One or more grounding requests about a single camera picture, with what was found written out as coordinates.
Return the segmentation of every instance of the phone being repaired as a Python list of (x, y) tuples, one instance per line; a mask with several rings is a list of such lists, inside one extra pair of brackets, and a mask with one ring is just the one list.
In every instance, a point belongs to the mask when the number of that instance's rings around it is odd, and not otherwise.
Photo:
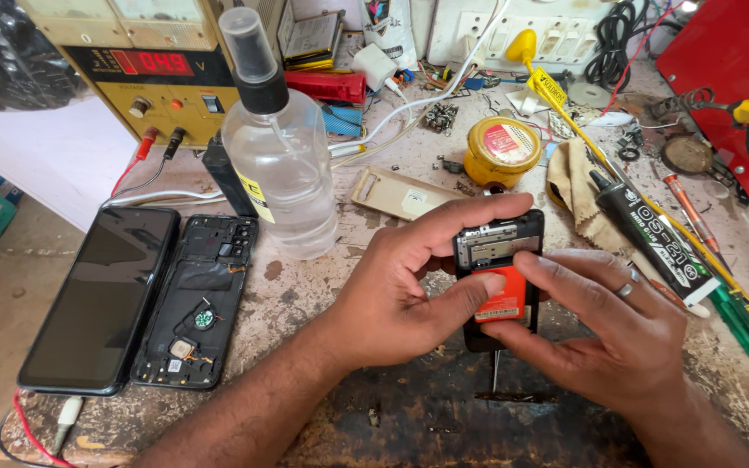
[(453, 238), (457, 278), (492, 272), (508, 279), (505, 289), (485, 302), (464, 324), (464, 343), (470, 351), (505, 349), (502, 343), (482, 333), (482, 322), (515, 320), (536, 333), (539, 289), (516, 270), (514, 255), (521, 250), (542, 255), (544, 230), (545, 215), (534, 209), (520, 217), (467, 227)]
[(195, 215), (131, 370), (143, 385), (210, 388), (221, 374), (251, 260), (255, 218)]

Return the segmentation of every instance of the red digital display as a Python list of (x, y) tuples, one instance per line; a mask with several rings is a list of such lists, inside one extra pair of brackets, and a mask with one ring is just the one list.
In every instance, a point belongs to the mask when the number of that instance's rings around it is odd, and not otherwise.
[(182, 53), (113, 50), (111, 55), (127, 75), (195, 76)]

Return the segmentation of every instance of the floor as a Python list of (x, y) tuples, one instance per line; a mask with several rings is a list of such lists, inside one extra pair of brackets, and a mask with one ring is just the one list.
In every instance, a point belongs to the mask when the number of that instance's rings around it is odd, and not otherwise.
[[(0, 238), (0, 420), (16, 373), (68, 273), (83, 232), (25, 196)], [(0, 466), (18, 466), (0, 461)]]

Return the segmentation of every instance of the hand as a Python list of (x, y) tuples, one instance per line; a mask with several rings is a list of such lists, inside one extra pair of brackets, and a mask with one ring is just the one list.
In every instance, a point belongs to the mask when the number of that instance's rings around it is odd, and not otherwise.
[[(634, 282), (627, 266), (601, 250), (519, 252), (514, 263), (599, 338), (553, 344), (515, 322), (485, 323), (484, 333), (561, 387), (627, 418), (687, 398), (681, 362), (687, 319), (646, 280)], [(627, 283), (632, 292), (620, 299), (613, 292)]]
[(452, 266), (442, 257), (452, 257), (459, 231), (525, 214), (533, 202), (527, 193), (448, 201), (406, 226), (380, 229), (337, 301), (313, 325), (327, 332), (325, 340), (348, 370), (391, 366), (430, 352), (500, 292), (505, 277), (471, 275), (434, 299), (419, 279)]

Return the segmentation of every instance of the black glue tube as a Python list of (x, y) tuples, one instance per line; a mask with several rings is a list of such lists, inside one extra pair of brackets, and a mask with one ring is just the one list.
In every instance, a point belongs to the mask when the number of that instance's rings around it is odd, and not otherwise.
[(693, 306), (721, 283), (692, 257), (675, 233), (625, 183), (612, 183), (597, 171), (588, 175), (600, 192), (594, 200), (623, 236), (649, 260), (684, 304)]

